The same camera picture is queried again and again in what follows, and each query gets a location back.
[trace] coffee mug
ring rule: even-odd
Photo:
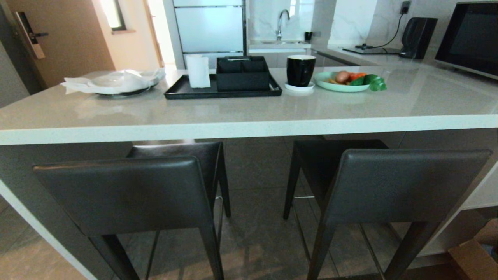
[[[295,87],[307,87],[313,76],[316,57],[295,54],[287,56],[287,84]]]
[[[311,41],[311,37],[313,36],[313,32],[305,32],[304,33],[304,40],[305,41]]]

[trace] faucet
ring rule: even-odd
[[[280,16],[278,16],[277,41],[280,41],[282,39],[282,15],[285,12],[287,13],[287,20],[290,20],[289,11],[285,9],[280,12]]]

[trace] wall outlet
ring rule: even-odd
[[[408,13],[408,10],[410,9],[411,1],[403,1],[401,4],[401,10],[399,11],[400,14],[406,14]]]

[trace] black organizer box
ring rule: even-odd
[[[262,56],[227,56],[216,61],[218,91],[268,90],[270,72]]]

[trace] saucer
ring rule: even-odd
[[[285,83],[285,88],[291,91],[310,91],[315,87],[313,82],[310,82],[307,87],[295,87]]]

